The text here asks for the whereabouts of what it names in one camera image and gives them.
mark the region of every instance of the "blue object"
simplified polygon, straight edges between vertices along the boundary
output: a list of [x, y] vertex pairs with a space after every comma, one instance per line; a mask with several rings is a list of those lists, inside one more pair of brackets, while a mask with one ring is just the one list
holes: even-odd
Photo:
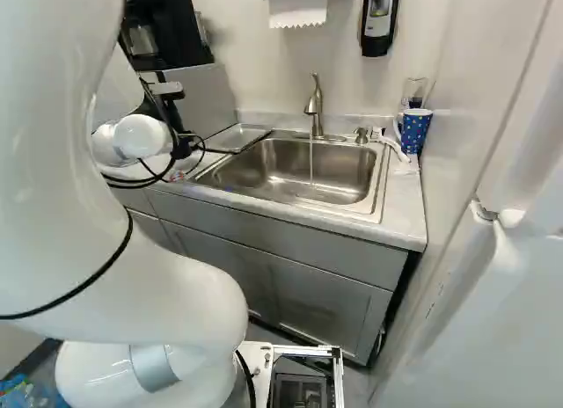
[[432, 111], [428, 109], [406, 109], [401, 128], [401, 149], [407, 155], [416, 155], [422, 150], [430, 122]]

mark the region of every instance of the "paper towel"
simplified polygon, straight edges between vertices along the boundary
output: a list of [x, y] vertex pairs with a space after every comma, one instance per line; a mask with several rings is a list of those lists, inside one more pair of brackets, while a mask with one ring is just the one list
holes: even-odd
[[270, 28], [321, 26], [327, 0], [268, 0]]

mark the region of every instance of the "refrigerator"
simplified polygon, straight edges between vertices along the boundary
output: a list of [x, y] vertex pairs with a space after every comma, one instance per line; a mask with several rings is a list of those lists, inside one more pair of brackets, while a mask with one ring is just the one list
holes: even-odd
[[451, 0], [371, 408], [563, 406], [563, 0]]

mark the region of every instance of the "metal frame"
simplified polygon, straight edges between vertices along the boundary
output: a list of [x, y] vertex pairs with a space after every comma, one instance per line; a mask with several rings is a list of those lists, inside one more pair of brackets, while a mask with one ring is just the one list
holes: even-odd
[[344, 360], [338, 346], [292, 346], [273, 345], [274, 363], [283, 356], [325, 358], [333, 361], [334, 406], [344, 408]]

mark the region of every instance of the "faucet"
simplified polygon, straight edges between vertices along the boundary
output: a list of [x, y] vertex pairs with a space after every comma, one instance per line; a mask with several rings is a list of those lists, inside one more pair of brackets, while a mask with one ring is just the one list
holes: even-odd
[[311, 74], [313, 80], [315, 80], [315, 91], [311, 94], [309, 102], [305, 106], [304, 112], [308, 115], [312, 115], [312, 136], [313, 138], [322, 138], [325, 136], [323, 132], [323, 124], [320, 117], [323, 114], [323, 92], [320, 90], [320, 83], [318, 82], [318, 74], [313, 72]]

